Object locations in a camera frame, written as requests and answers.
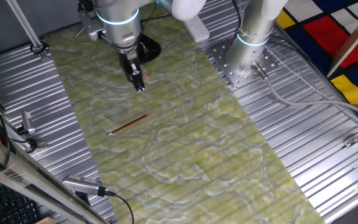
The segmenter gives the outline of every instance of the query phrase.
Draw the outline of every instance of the black cable clamp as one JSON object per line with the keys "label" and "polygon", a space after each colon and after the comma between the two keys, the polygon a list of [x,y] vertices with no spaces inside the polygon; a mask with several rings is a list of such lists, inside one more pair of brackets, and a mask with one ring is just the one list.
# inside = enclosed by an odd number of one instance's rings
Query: black cable clamp
{"label": "black cable clamp", "polygon": [[41,44],[42,44],[42,48],[41,48],[40,50],[38,50],[38,51],[34,51],[34,50],[33,50],[34,44],[31,44],[31,45],[30,45],[30,50],[31,50],[31,52],[33,52],[33,53],[36,54],[36,55],[40,55],[42,52],[45,51],[45,49],[46,49],[47,47],[49,47],[49,45],[48,45],[47,43],[45,43],[44,41],[41,41]]}

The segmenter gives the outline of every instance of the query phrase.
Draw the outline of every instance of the ribbed aluminum surface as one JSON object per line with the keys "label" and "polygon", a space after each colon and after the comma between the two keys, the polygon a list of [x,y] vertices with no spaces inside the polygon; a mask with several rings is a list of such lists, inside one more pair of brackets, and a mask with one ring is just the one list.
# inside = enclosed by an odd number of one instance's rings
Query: ribbed aluminum surface
{"label": "ribbed aluminum surface", "polygon": [[[5,106],[5,117],[16,127],[21,125],[20,111],[31,111],[36,127],[31,137],[48,145],[31,156],[57,179],[69,174],[99,178],[51,57],[42,61],[29,46],[0,55],[0,103]],[[107,198],[92,197],[89,201],[104,218],[114,218]],[[40,212],[50,213],[45,207],[40,207]],[[49,215],[68,222],[59,214]]]}
{"label": "ribbed aluminum surface", "polygon": [[[245,5],[246,2],[242,1],[242,8]],[[210,31],[209,40],[200,46],[217,66],[210,56],[210,50],[234,36],[236,12],[230,0],[207,0],[199,17]],[[273,34],[281,35],[277,28]],[[274,47],[273,44],[268,46],[290,59],[320,92],[334,100],[344,101],[325,77],[307,65],[297,53],[284,47]],[[278,57],[299,74],[293,65],[283,57]],[[358,144],[350,148],[343,144],[358,132],[358,123],[347,115],[351,113],[345,114],[332,105],[307,108],[284,105],[276,100],[260,78],[250,77],[254,79],[252,82],[236,88],[223,71],[217,69],[327,223],[358,204],[358,199],[348,200],[358,193]],[[283,65],[269,75],[278,93],[288,100],[324,99]]]}

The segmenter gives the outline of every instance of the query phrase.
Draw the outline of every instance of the green fabric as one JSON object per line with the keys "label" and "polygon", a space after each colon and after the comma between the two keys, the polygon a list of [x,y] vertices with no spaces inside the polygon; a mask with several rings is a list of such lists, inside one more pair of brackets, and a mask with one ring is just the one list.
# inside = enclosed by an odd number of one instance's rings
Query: green fabric
{"label": "green fabric", "polygon": [[[80,30],[47,41],[101,180],[136,223],[324,223],[180,21],[147,24],[162,53],[142,67],[140,94],[113,47],[74,40]],[[130,223],[125,204],[111,203]]]}

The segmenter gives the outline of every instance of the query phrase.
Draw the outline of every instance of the metal frame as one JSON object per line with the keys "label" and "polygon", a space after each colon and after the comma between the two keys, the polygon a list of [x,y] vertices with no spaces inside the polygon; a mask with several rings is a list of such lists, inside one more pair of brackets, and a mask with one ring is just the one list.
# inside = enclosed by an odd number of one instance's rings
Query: metal frame
{"label": "metal frame", "polygon": [[[25,33],[29,36],[29,39],[31,40],[31,42],[34,45],[34,47],[37,50],[40,50],[43,47],[43,45],[42,45],[40,39],[37,37],[37,34],[35,34],[34,30],[32,29],[29,21],[25,17],[25,15],[24,15],[22,9],[20,8],[19,4],[17,3],[17,1],[16,0],[6,0],[6,2],[11,7],[13,13],[17,17],[17,20],[22,25]],[[40,57],[41,57],[41,59],[48,58],[48,55],[47,55],[46,51],[43,51],[40,54]]]}
{"label": "metal frame", "polygon": [[345,44],[341,47],[338,54],[335,56],[334,62],[329,69],[327,78],[329,78],[340,64],[346,59],[346,57],[352,52],[352,50],[358,45],[358,26]]}
{"label": "metal frame", "polygon": [[[6,158],[6,150],[0,144],[0,164]],[[0,183],[51,208],[75,223],[108,223],[21,150],[17,150],[16,154],[10,153],[7,167],[0,172]]]}

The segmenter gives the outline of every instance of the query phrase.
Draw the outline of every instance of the red pencil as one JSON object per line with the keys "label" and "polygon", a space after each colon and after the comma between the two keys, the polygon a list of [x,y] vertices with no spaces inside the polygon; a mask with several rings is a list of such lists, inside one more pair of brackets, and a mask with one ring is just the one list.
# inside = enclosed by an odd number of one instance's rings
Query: red pencil
{"label": "red pencil", "polygon": [[132,125],[132,124],[134,124],[134,123],[136,123],[136,122],[138,122],[138,121],[140,121],[140,120],[142,120],[142,119],[144,119],[144,118],[146,118],[146,117],[148,117],[148,116],[150,116],[150,114],[146,114],[146,115],[142,116],[141,118],[137,118],[137,119],[134,120],[133,122],[131,122],[131,123],[129,123],[129,124],[126,124],[126,125],[122,126],[121,128],[119,128],[119,129],[117,129],[117,130],[115,130],[115,131],[110,132],[109,134],[107,134],[107,136],[110,136],[110,135],[112,135],[112,134],[116,134],[117,132],[121,131],[122,129],[124,129],[124,128],[126,128],[126,127],[129,127],[130,125]]}

